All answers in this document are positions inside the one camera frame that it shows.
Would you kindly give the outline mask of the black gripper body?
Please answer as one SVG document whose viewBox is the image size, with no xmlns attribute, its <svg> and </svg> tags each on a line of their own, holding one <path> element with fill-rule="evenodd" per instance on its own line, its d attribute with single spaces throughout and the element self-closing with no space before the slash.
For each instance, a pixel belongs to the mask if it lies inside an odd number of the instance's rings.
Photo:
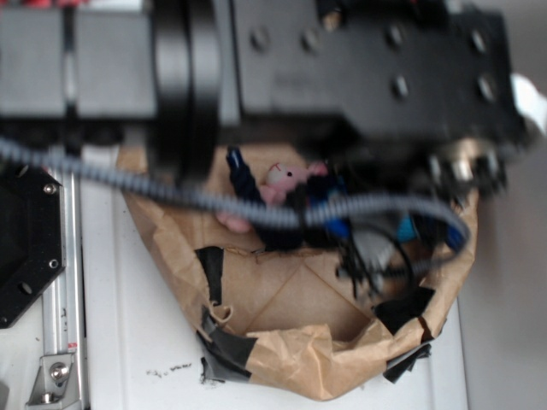
<svg viewBox="0 0 547 410">
<path fill-rule="evenodd" d="M 225 144 L 289 143 L 363 189 L 506 185 L 526 146 L 502 15 L 449 1 L 223 1 Z"/>
</svg>

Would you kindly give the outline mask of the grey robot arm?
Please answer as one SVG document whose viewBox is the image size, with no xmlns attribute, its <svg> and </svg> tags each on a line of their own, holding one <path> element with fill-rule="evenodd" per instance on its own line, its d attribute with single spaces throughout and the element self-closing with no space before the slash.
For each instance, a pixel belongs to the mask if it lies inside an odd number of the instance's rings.
<svg viewBox="0 0 547 410">
<path fill-rule="evenodd" d="M 367 186 L 503 185 L 528 143 L 496 11 L 451 1 L 1 4 L 1 132 L 36 147 L 145 139 L 152 170 L 288 143 Z"/>
</svg>

